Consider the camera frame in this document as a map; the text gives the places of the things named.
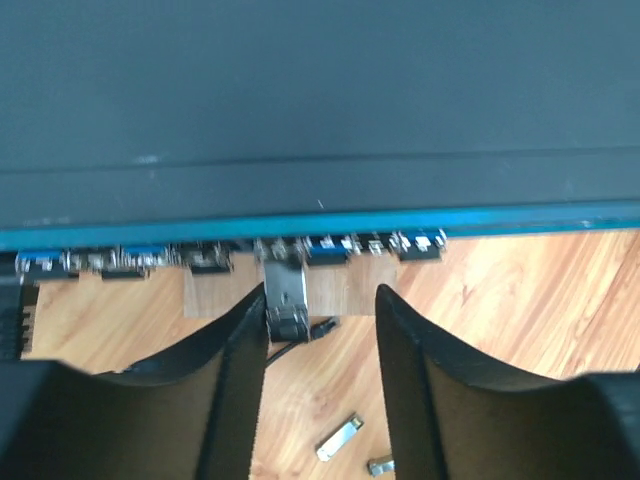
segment cable connector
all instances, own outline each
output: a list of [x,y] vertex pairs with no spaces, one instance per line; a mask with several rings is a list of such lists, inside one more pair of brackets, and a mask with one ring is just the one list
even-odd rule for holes
[[340,326],[340,317],[331,317],[311,326],[310,341],[319,340]]

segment wooden surface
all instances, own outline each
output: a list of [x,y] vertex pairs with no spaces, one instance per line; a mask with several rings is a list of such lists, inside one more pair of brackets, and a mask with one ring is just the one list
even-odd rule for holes
[[[92,372],[124,368],[207,323],[183,318],[182,283],[182,272],[167,270],[140,283],[47,285],[31,356]],[[400,293],[450,332],[558,378],[636,368],[639,289],[634,232],[456,240],[442,263],[403,267],[398,278]],[[320,462],[315,445],[354,411],[364,427]],[[364,479],[367,459],[388,452],[371,317],[344,318],[269,368],[251,478]]]
[[[217,318],[262,281],[253,255],[234,255],[233,275],[184,274],[184,316]],[[373,315],[376,287],[396,285],[398,262],[385,255],[363,255],[346,266],[307,269],[309,315]]]

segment blue edge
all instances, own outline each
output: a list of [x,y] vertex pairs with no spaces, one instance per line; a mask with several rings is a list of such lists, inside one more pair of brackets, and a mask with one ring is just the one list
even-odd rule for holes
[[452,238],[640,228],[640,201],[0,230],[0,251],[442,228]]

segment dark gray surface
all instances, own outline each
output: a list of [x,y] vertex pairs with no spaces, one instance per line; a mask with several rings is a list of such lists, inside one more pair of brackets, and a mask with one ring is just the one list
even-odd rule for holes
[[637,0],[3,2],[0,228],[638,200],[639,19]]

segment black cable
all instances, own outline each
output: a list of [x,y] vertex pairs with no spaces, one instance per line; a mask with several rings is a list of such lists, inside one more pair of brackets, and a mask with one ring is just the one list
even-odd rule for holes
[[[310,331],[311,339],[309,340],[309,342],[320,340],[322,337],[328,335],[339,326],[340,326],[340,318],[338,317],[331,317],[323,322],[313,325]],[[274,353],[269,358],[267,358],[267,367],[271,366],[276,360],[283,357],[285,354],[289,353],[298,345],[304,345],[304,343],[289,343],[284,347],[282,347],[276,353]]]

